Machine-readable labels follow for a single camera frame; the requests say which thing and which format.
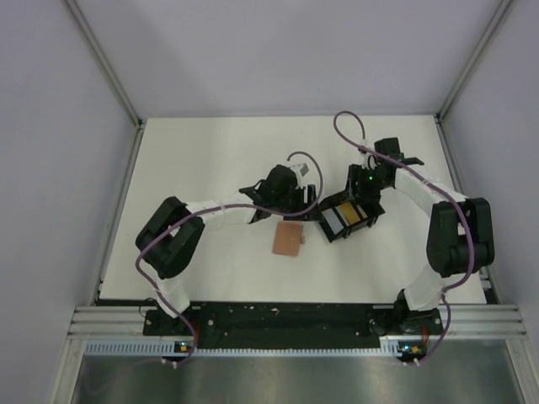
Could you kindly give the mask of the black plastic card box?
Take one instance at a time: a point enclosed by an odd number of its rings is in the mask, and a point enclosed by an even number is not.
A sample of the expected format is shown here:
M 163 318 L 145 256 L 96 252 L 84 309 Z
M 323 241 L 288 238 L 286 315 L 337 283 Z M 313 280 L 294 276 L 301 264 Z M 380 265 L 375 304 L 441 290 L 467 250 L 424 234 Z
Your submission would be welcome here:
M 329 242 L 346 239 L 363 228 L 374 226 L 385 210 L 376 200 L 357 199 L 342 191 L 325 198 L 319 205 L 319 225 Z

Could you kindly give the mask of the brown leather card holder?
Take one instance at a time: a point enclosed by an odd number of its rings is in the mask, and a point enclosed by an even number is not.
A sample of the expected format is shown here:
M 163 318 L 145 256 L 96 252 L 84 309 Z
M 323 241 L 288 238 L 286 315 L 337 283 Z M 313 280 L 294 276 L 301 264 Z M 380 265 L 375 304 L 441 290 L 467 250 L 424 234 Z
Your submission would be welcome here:
M 297 257 L 304 244 L 303 224 L 281 221 L 277 224 L 272 253 L 286 257 Z

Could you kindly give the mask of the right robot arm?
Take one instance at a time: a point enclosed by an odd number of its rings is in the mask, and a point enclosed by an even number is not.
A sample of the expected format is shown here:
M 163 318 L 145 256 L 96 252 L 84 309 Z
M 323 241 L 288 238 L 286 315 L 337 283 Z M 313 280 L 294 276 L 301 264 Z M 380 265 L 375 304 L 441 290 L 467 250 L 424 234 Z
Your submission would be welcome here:
M 360 175 L 362 193 L 393 188 L 410 198 L 428 217 L 426 265 L 398 293 L 392 323 L 414 332 L 446 293 L 464 285 L 472 274 L 494 260 L 491 207 L 484 198 L 470 198 L 446 186 L 417 157 L 405 157 L 396 137 L 364 145 Z

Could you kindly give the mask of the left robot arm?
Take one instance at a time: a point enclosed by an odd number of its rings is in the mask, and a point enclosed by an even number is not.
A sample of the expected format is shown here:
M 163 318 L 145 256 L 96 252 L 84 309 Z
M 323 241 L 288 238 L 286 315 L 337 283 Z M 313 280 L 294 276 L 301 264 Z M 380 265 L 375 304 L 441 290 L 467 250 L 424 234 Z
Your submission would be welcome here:
M 188 268 L 202 236 L 225 226 L 251 225 L 272 215 L 292 221 L 319 218 L 319 185 L 304 185 L 305 163 L 278 164 L 266 178 L 221 199 L 182 202 L 166 198 L 136 237 L 136 269 L 153 287 L 163 310 L 162 324 L 172 333 L 185 332 L 191 322 L 182 273 Z

